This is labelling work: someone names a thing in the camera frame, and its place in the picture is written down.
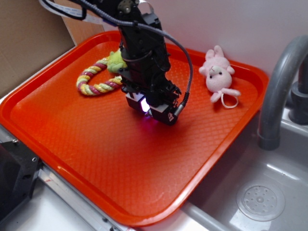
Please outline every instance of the sink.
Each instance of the sink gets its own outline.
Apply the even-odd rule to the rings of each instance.
[[[202,223],[210,217],[217,230],[306,231],[308,128],[282,120],[280,147],[264,151],[257,145],[258,117],[188,201],[205,215]]]

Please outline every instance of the wire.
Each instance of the wire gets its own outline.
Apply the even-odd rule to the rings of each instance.
[[[87,16],[87,9],[86,8],[82,8],[82,16],[81,17],[78,17],[78,16],[75,16],[75,15],[72,15],[72,14],[69,14],[51,4],[49,4],[48,1],[46,0],[42,0],[43,3],[45,3],[48,7],[50,7],[51,9],[53,9],[54,11],[57,11],[58,13],[61,13],[67,17],[70,17],[70,18],[73,18],[73,19],[77,19],[77,20],[84,20]]]
[[[167,32],[151,27],[149,25],[146,24],[141,24],[141,23],[133,23],[133,22],[126,22],[126,21],[121,21],[118,20],[110,15],[108,15],[107,13],[105,13],[104,11],[102,11],[101,9],[99,9],[96,5],[93,5],[89,2],[87,2],[86,0],[78,0],[79,2],[82,2],[85,6],[87,6],[91,11],[93,11],[94,13],[96,13],[98,16],[102,17],[103,19],[116,24],[118,26],[130,26],[130,27],[137,27],[140,29],[145,29],[145,30],[149,30],[152,31],[154,33],[157,33],[165,38],[167,38],[168,40],[170,40],[171,42],[173,42],[175,45],[177,45],[185,54],[187,61],[188,61],[188,65],[189,65],[189,69],[190,69],[190,73],[189,73],[189,79],[188,79],[188,83],[187,83],[187,89],[184,95],[184,99],[183,102],[181,103],[183,106],[186,105],[188,98],[189,98],[189,94],[190,94],[190,88],[192,85],[192,81],[193,81],[193,63],[192,60],[187,52],[187,50],[175,39],[173,38],[170,34],[168,34]]]

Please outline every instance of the stuffed bunny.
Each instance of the stuffed bunny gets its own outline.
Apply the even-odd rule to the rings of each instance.
[[[222,48],[217,45],[214,50],[209,50],[205,55],[205,62],[199,68],[200,74],[206,78],[206,86],[213,93],[211,102],[215,103],[221,98],[226,108],[234,108],[238,104],[237,96],[241,93],[238,90],[230,89],[232,83],[231,75],[235,73],[230,62],[225,58]],[[223,94],[234,96],[237,104],[226,106],[223,101]]]

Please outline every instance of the purple light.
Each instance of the purple light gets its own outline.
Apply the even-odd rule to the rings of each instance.
[[[150,109],[150,106],[148,105],[148,103],[146,102],[146,98],[143,98],[143,100],[141,100],[140,102],[141,104],[141,108],[144,112],[148,112],[148,110]]]

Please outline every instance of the orange tray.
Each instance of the orange tray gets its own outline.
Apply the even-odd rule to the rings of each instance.
[[[0,106],[0,123],[110,217],[137,227],[168,217],[185,202],[259,110],[268,77],[231,62],[232,88],[242,96],[236,108],[225,109],[210,102],[198,73],[205,54],[189,51],[191,96],[168,126],[130,108],[121,90],[98,97],[77,91],[79,74],[116,51],[119,41],[118,32],[106,32],[77,46],[10,94]],[[173,45],[167,49],[167,78],[184,91],[186,58]],[[89,84],[111,77],[103,71]]]

